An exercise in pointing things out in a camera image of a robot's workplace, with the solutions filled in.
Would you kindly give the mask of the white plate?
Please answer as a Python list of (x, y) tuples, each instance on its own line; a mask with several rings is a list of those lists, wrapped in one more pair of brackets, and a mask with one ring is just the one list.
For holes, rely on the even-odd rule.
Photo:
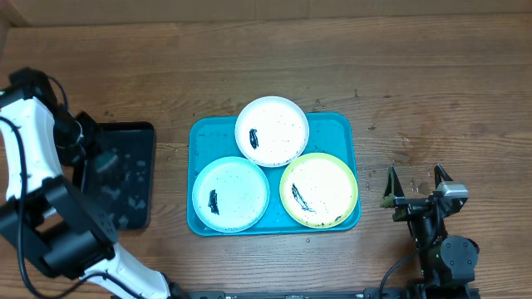
[(247, 104), (236, 120), (240, 152), (263, 167), (280, 167), (301, 155), (309, 140), (306, 115), (281, 96), (264, 96)]

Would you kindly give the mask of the light blue plate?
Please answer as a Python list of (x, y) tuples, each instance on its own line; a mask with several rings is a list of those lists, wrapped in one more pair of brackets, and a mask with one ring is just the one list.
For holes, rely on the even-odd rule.
[(265, 214), (270, 188), (265, 173), (241, 157), (209, 163), (194, 182), (192, 206), (199, 220), (218, 233), (239, 233)]

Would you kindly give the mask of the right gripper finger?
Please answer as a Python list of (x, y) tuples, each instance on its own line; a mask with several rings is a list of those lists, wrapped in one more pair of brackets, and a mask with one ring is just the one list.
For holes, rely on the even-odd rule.
[(404, 199), (405, 194), (397, 177), (397, 172), (393, 166), (390, 166), (387, 171), (387, 186), (380, 202), (380, 207), (394, 208), (399, 201)]
[(437, 164), (434, 167), (434, 180), (435, 180), (436, 191), (438, 192), (448, 192), (453, 182), (453, 179), (444, 170), (441, 164)]

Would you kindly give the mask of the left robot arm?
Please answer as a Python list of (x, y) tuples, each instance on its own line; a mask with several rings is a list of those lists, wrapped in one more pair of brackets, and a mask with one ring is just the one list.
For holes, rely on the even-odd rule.
[(9, 172), (1, 206), (1, 235), (17, 251), (26, 289), (31, 263), (49, 278), (66, 277), (66, 297), (90, 282), (116, 298), (186, 298), (164, 273), (146, 267), (119, 243), (114, 223), (95, 199), (65, 177), (66, 166), (96, 162), (104, 174), (117, 156), (106, 149), (101, 127), (85, 112), (73, 115), (53, 90), (57, 79), (24, 67), (9, 75), (1, 91), (1, 135)]

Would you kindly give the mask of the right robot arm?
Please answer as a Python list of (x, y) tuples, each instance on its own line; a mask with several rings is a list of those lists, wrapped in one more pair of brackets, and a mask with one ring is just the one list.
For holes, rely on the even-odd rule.
[[(392, 220), (405, 222), (416, 245), (414, 252), (396, 262), (384, 275), (377, 295), (380, 298), (478, 298), (480, 293), (468, 284), (475, 280), (480, 248), (470, 238), (451, 236), (444, 218), (459, 213), (469, 198), (464, 184), (454, 181), (437, 165), (436, 189), (424, 199), (408, 199), (397, 172), (390, 167), (381, 206), (393, 208)], [(388, 278), (401, 265), (417, 258), (421, 278), (411, 280), (396, 291), (386, 289)]]

